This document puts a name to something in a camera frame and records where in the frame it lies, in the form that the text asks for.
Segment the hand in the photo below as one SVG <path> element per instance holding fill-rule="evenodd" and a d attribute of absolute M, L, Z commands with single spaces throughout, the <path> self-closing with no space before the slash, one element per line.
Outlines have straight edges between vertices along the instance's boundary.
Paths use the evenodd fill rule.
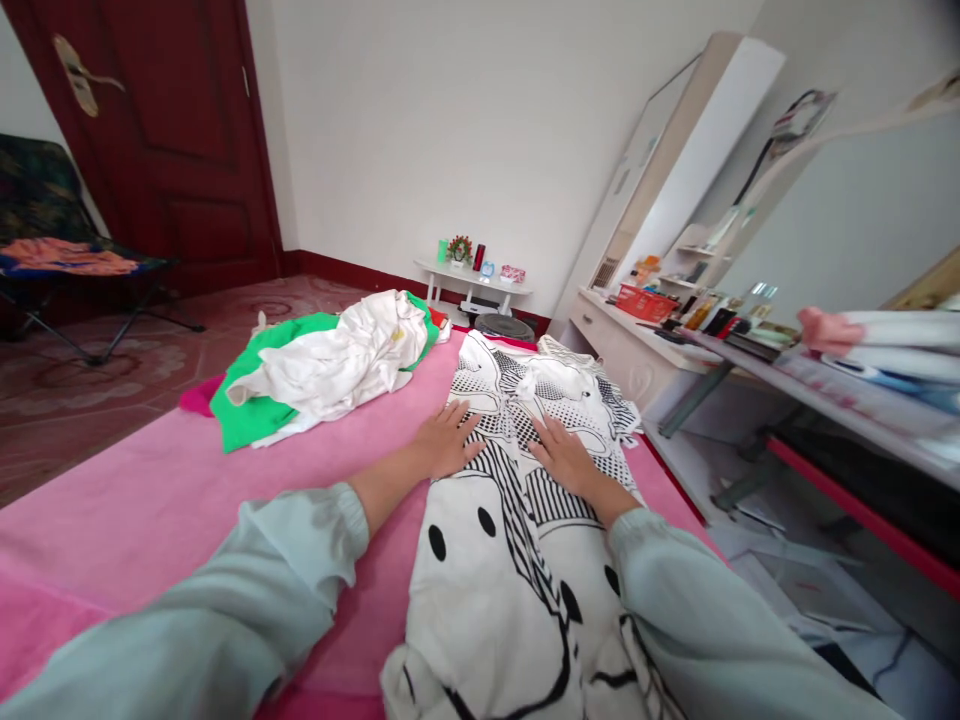
<path fill-rule="evenodd" d="M 598 480 L 610 480 L 594 465 L 580 438 L 568 433 L 563 423 L 549 415 L 543 418 L 546 425 L 530 419 L 543 444 L 531 442 L 527 447 L 567 492 L 583 497 Z"/>
<path fill-rule="evenodd" d="M 487 446 L 475 442 L 464 447 L 467 436 L 480 422 L 480 416 L 474 415 L 461 425 L 469 411 L 467 401 L 452 402 L 420 426 L 409 449 L 429 477 L 444 478 L 463 470 Z"/>

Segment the potted plant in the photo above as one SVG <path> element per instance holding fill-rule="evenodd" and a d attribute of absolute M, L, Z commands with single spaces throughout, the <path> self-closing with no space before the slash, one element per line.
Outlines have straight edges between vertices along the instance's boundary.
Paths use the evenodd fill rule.
<path fill-rule="evenodd" d="M 469 263 L 473 258 L 473 246 L 470 238 L 466 235 L 457 235 L 447 246 L 447 259 L 450 265 L 455 268 L 462 268 L 463 264 Z"/>

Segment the clothes pile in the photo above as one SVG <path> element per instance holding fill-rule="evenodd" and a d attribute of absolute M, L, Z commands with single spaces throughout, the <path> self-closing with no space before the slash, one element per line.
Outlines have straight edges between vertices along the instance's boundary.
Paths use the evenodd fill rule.
<path fill-rule="evenodd" d="M 620 603 L 593 509 L 529 452 L 551 415 L 639 499 L 621 443 L 640 416 L 600 365 L 549 336 L 539 353 L 464 340 L 450 400 L 486 448 L 434 481 L 410 580 L 405 644 L 381 684 L 393 718 L 650 717 L 681 713 Z"/>
<path fill-rule="evenodd" d="M 437 342 L 450 336 L 408 292 L 370 295 L 341 315 L 316 313 L 260 325 L 210 401 L 223 448 L 255 448 L 337 420 L 396 392 Z"/>

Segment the door handle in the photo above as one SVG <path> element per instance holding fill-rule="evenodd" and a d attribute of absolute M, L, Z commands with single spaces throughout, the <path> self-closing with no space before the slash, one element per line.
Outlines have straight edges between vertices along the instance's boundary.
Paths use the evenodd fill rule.
<path fill-rule="evenodd" d="M 116 78 L 105 75 L 94 75 L 80 61 L 80 54 L 74 50 L 73 45 L 63 37 L 63 35 L 53 36 L 53 47 L 57 51 L 57 57 L 60 58 L 60 64 L 63 65 L 63 71 L 67 75 L 67 81 L 73 90 L 73 95 L 77 99 L 77 104 L 90 117 L 97 117 L 100 114 L 100 106 L 97 105 L 97 99 L 93 95 L 91 82 L 104 85 L 113 85 L 122 92 L 127 89 Z"/>
<path fill-rule="evenodd" d="M 127 89 L 123 86 L 123 83 L 116 78 L 107 77 L 106 75 L 91 75 L 90 71 L 82 65 L 79 67 L 76 65 L 67 65 L 67 72 L 74 77 L 82 77 L 90 82 L 97 82 L 103 85 L 113 85 L 116 88 L 120 88 L 120 90 L 123 92 L 127 91 Z"/>

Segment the red bottle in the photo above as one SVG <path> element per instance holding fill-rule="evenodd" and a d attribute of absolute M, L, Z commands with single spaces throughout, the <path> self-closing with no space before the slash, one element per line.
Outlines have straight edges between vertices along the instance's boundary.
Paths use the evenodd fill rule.
<path fill-rule="evenodd" d="M 486 249 L 487 249 L 486 245 L 477 245 L 477 257 L 473 261 L 474 272 L 480 272 L 480 268 L 483 265 L 483 251 Z"/>

